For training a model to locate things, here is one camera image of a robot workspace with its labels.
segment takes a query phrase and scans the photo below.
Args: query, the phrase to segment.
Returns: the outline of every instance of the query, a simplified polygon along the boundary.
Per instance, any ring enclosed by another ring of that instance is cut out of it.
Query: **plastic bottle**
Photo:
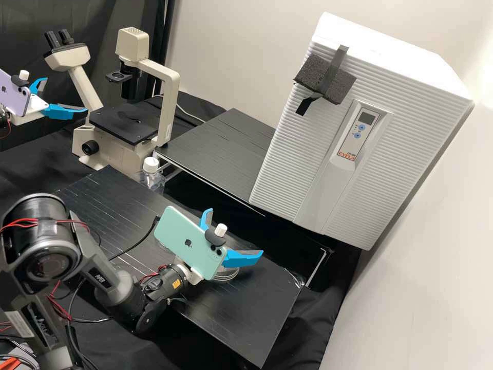
[[[162,194],[166,177],[158,172],[158,168],[159,160],[154,157],[147,157],[144,159],[142,170],[135,173],[133,178],[135,181],[147,186],[153,192]]]

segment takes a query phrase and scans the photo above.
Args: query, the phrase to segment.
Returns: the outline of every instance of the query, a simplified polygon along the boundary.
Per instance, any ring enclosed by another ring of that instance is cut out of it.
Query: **smartphone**
[[[173,206],[164,210],[154,237],[206,280],[214,278],[227,253],[225,246],[211,248],[205,232]]]
[[[10,75],[0,69],[0,103],[16,116],[26,114],[31,91],[27,87],[18,87],[10,80]]]

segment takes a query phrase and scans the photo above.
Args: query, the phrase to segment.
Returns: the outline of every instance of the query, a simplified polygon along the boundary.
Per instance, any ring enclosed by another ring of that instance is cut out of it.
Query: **black foam pad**
[[[307,58],[294,80],[300,85],[322,94],[331,103],[341,104],[356,81],[356,77],[337,66],[334,76],[325,89],[322,82],[331,72],[331,67],[333,67],[331,62],[312,54]]]

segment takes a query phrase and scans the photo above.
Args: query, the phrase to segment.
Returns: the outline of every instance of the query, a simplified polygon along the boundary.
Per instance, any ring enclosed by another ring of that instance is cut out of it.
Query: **white knob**
[[[21,69],[21,71],[19,72],[19,78],[23,81],[27,81],[29,79],[29,72]]]
[[[154,157],[147,157],[144,159],[144,164],[142,165],[142,169],[147,173],[156,173],[159,168],[159,159]]]
[[[227,226],[225,224],[217,224],[214,234],[223,237],[226,234]]]

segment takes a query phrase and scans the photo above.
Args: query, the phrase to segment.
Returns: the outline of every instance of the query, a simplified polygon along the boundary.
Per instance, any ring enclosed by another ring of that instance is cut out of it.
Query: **mint green iphone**
[[[212,280],[226,257],[226,247],[211,249],[205,232],[172,206],[166,207],[154,237],[167,249],[193,267],[204,279]]]

